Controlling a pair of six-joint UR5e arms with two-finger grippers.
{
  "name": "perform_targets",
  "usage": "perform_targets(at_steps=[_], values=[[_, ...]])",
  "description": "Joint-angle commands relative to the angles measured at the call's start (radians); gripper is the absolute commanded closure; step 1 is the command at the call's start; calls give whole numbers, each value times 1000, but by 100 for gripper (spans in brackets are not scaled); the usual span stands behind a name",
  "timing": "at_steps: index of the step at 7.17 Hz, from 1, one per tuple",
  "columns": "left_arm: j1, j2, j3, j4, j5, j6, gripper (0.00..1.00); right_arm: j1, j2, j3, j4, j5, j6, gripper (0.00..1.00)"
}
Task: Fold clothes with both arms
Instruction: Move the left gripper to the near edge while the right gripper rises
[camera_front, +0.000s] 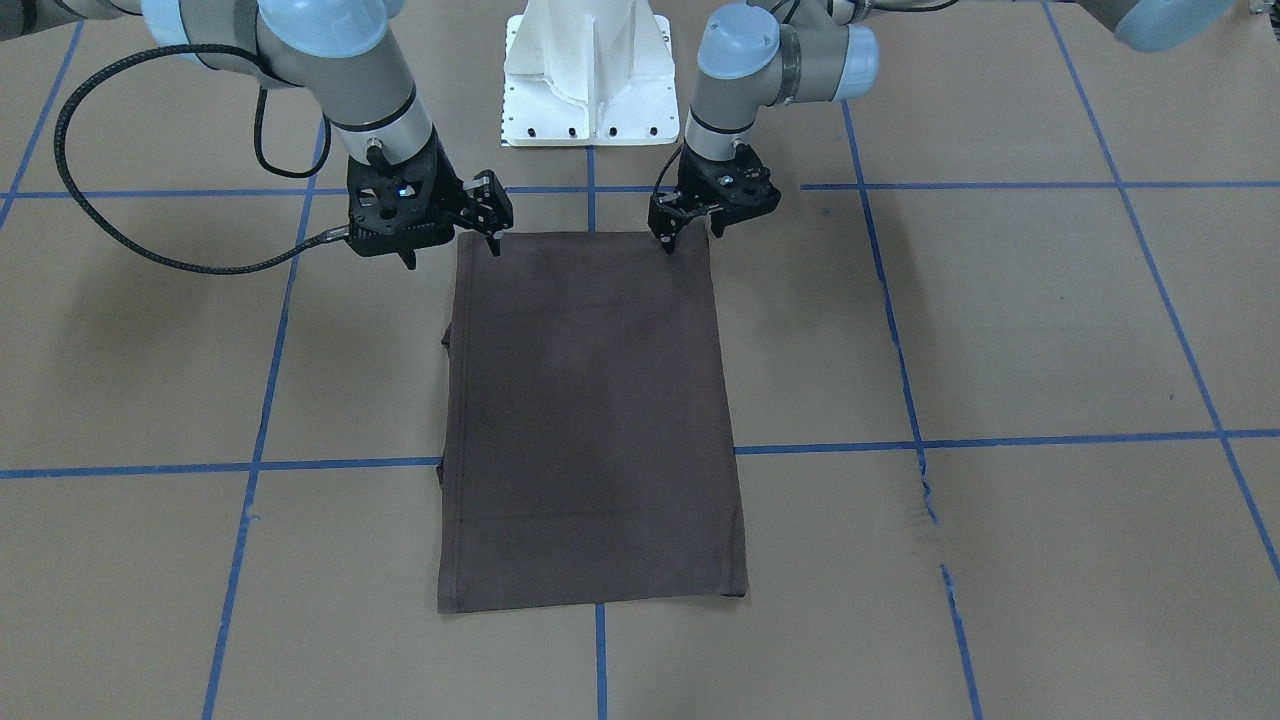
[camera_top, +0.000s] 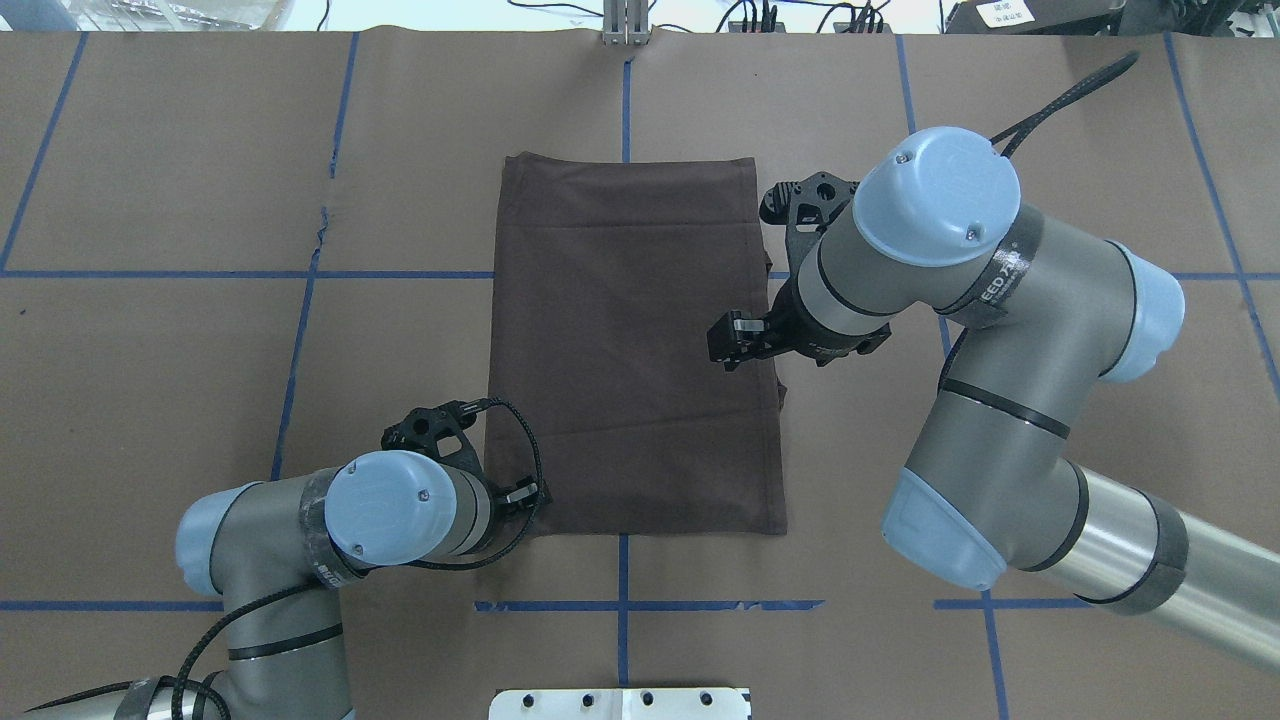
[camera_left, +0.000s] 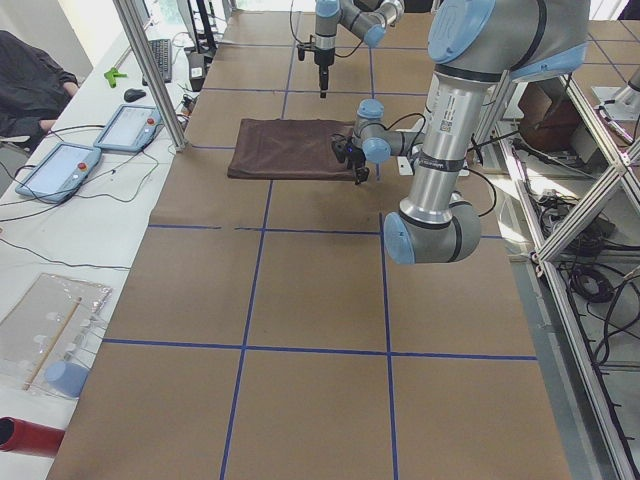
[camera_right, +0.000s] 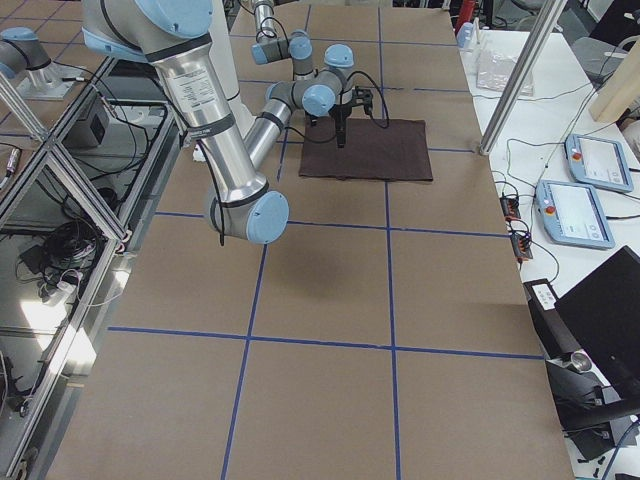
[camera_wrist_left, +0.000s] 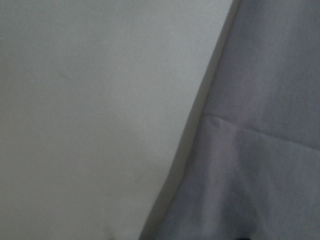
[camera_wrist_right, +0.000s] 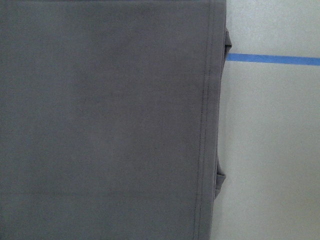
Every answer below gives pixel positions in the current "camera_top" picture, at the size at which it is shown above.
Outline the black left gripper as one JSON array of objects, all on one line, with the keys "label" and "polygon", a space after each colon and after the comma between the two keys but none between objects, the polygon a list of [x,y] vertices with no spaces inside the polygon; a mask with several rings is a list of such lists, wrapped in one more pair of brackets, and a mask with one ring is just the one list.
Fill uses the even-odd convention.
[{"label": "black left gripper", "polygon": [[506,533],[516,512],[532,512],[534,509],[553,501],[545,480],[540,478],[524,478],[515,486],[498,484],[492,478],[486,478],[484,483],[490,498],[485,547],[492,547]]}]

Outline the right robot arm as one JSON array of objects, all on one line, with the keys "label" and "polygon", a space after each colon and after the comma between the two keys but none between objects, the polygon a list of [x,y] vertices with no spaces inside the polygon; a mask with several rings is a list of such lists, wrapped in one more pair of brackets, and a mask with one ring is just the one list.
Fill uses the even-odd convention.
[{"label": "right robot arm", "polygon": [[760,318],[708,331],[732,372],[796,352],[876,351],[915,304],[961,327],[884,510],[884,541],[955,585],[1010,569],[1277,670],[1277,555],[1064,457],[1101,382],[1149,372],[1185,316],[1165,269],[1021,199],[1009,158],[970,129],[908,136],[861,181],[781,182],[788,278]]}]

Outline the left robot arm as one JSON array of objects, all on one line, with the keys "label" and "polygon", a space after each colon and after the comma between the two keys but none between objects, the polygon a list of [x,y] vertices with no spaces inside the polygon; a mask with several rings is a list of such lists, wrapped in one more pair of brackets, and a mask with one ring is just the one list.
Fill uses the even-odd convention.
[{"label": "left robot arm", "polygon": [[541,471],[508,489],[477,469],[384,450],[196,501],[175,560],[227,606],[174,673],[38,705],[28,719],[352,719],[342,587],[381,568],[467,571],[507,512],[534,518]]}]

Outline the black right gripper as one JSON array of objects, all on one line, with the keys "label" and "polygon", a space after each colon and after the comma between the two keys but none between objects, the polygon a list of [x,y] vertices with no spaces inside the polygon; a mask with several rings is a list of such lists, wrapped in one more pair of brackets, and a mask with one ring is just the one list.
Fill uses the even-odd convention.
[{"label": "black right gripper", "polygon": [[822,325],[803,305],[796,281],[786,281],[763,318],[728,310],[707,329],[707,356],[726,372],[783,354],[800,354],[826,366],[850,354],[874,352],[892,334],[890,323],[867,333],[842,334]]}]

